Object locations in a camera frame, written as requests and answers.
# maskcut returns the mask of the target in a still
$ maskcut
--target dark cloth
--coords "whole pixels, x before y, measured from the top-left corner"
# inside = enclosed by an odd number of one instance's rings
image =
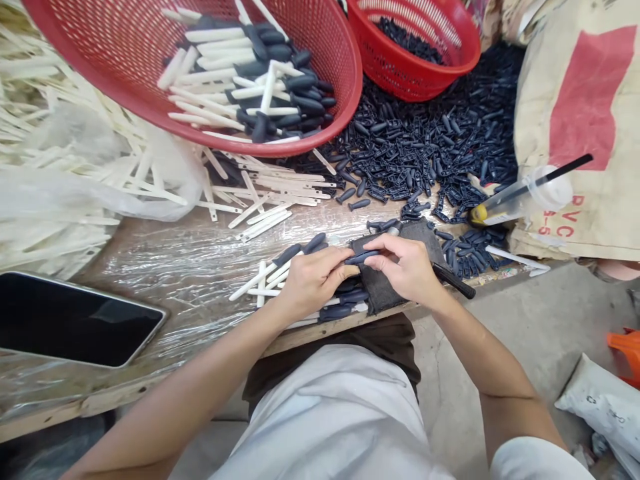
[[[269,390],[280,384],[325,345],[358,345],[370,350],[378,357],[402,368],[411,382],[413,392],[416,393],[416,385],[420,383],[421,374],[413,359],[411,340],[414,338],[411,321],[404,313],[397,313],[260,359],[250,370],[242,392],[242,399],[249,402],[249,418]]]

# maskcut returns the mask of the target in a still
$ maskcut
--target red basket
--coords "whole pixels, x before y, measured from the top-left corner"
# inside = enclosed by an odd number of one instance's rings
[[[478,30],[458,0],[347,0],[347,4],[365,73],[402,100],[430,100],[478,63]],[[380,17],[393,19],[428,41],[447,66],[422,60],[387,38],[374,24]]]
[[[233,0],[23,0],[34,22],[84,78],[136,115],[193,142],[234,153],[284,157],[308,152],[331,140],[353,116],[362,92],[362,64],[355,38],[335,0],[263,0],[299,48],[309,49],[311,66],[335,87],[334,122],[320,133],[292,143],[240,143],[206,135],[168,118],[177,111],[156,87],[162,60],[176,51],[183,25],[161,8],[185,7],[221,19],[237,19]],[[263,21],[251,0],[249,16]]]

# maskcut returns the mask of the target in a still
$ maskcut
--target phone screen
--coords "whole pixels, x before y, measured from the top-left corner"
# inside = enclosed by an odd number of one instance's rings
[[[0,275],[0,348],[106,367],[124,365],[164,312],[23,275]]]

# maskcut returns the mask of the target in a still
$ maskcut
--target wooden table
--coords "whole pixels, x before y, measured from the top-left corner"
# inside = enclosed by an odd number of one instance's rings
[[[176,223],[139,219],[122,222],[100,256],[74,280],[90,287],[161,305],[171,312],[150,345],[127,367],[104,369],[28,355],[0,354],[0,442],[76,417],[87,417],[137,400],[172,370],[195,356],[252,312],[250,297],[227,298],[269,259],[293,243],[324,231],[333,245],[367,234],[366,220],[397,217],[402,202],[350,213],[324,201],[318,207],[294,207],[294,215],[262,236],[242,244],[229,230],[233,216],[212,223],[197,208]],[[464,225],[442,225],[459,235]],[[525,268],[489,270],[472,279],[480,286],[512,277]],[[265,356],[413,308],[407,303],[375,317],[357,313],[341,320],[286,331]]]

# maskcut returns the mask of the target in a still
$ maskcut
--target orange plastic stool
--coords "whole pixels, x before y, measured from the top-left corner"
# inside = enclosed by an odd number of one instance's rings
[[[631,386],[640,389],[640,331],[625,328],[625,335],[607,334],[607,344],[620,350],[631,368],[632,378],[620,377]]]

